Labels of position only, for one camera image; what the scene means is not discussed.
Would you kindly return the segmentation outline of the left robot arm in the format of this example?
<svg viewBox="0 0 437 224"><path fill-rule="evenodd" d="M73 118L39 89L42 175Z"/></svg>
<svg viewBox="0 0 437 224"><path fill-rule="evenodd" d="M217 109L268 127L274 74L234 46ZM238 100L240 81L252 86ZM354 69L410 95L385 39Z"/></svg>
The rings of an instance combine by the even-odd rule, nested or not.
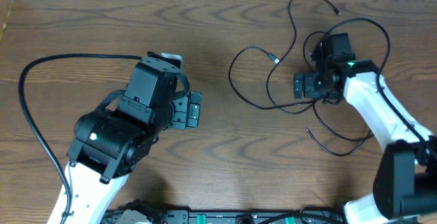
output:
<svg viewBox="0 0 437 224"><path fill-rule="evenodd" d="M190 90L183 63L179 55L150 53L135 66L125 90L79 118L65 168L71 214L62 216L62 189L49 223L99 223L161 131L198 127L201 94Z"/></svg>

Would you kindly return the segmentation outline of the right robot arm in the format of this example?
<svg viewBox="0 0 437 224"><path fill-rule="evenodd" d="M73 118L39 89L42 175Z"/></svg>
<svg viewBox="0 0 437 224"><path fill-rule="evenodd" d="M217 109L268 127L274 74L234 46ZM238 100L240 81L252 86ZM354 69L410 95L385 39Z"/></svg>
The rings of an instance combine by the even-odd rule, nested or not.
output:
<svg viewBox="0 0 437 224"><path fill-rule="evenodd" d="M373 190L343 207L348 223L395 223L436 211L436 136L405 110L346 33L326 34L310 54L314 72L294 76L294 97L345 100L383 151Z"/></svg>

